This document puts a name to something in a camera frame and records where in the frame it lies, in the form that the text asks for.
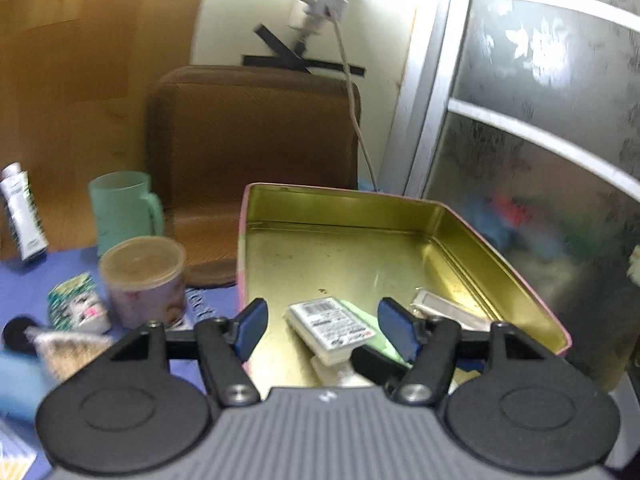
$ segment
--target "mug handle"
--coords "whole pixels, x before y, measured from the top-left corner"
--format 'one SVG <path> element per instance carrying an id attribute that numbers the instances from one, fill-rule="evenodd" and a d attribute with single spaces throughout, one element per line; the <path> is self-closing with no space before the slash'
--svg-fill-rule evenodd
<path id="1" fill-rule="evenodd" d="M 149 216 L 154 227 L 154 234 L 162 236 L 164 234 L 164 213 L 162 212 L 162 203 L 155 193 L 146 193 L 143 195 L 149 206 Z"/>

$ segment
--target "blue tablecloth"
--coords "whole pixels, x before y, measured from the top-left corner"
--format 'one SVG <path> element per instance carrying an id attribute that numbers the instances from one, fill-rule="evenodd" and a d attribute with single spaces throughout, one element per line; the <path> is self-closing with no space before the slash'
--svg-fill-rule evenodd
<path id="1" fill-rule="evenodd" d="M 104 287 L 97 271 L 98 256 L 95 247 L 77 251 L 62 251 L 48 254 L 47 257 L 29 267 L 23 267 L 20 261 L 11 260 L 0 264 L 0 327 L 20 314 L 33 317 L 42 325 L 48 325 L 47 294 L 59 283 L 77 276 L 82 272 L 90 272 L 98 286 L 101 297 Z M 218 316 L 234 317 L 238 309 L 237 287 L 216 288 L 199 291 L 201 305 L 198 312 L 206 312 L 207 316 L 214 311 Z M 193 324 L 197 313 L 188 310 L 186 320 Z M 119 337 L 124 329 L 115 326 L 110 332 Z M 203 390 L 202 380 L 197 362 L 171 362 L 171 372 L 191 381 Z M 38 457 L 25 477 L 26 480 L 39 480 L 50 470 L 42 448 L 34 432 L 32 424 L 7 419 L 12 429 L 38 452 Z"/>

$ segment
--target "wooden panel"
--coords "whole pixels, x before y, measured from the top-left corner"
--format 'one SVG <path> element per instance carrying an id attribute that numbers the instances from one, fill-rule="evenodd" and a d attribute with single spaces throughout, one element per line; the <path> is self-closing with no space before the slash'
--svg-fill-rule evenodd
<path id="1" fill-rule="evenodd" d="M 0 0 L 0 168 L 29 172 L 52 249 L 95 243 L 92 178 L 143 169 L 148 88 L 189 62 L 199 5 Z"/>

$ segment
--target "barcode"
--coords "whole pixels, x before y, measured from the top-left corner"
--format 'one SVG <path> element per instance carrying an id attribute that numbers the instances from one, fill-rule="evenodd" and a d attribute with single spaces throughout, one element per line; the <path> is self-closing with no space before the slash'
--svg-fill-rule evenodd
<path id="1" fill-rule="evenodd" d="M 328 301 L 323 301 L 322 303 L 313 303 L 310 305 L 303 305 L 302 308 L 305 310 L 305 314 L 307 314 L 308 316 L 319 314 L 320 312 L 326 312 L 327 310 L 335 310 L 335 307 Z"/>

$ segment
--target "white tube cap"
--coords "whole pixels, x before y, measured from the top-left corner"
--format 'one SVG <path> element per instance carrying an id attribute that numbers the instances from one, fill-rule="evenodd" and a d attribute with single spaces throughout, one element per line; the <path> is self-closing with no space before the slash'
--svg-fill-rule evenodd
<path id="1" fill-rule="evenodd" d="M 9 178 L 10 176 L 20 174 L 21 171 L 20 162 L 14 162 L 2 170 L 2 178 Z"/>

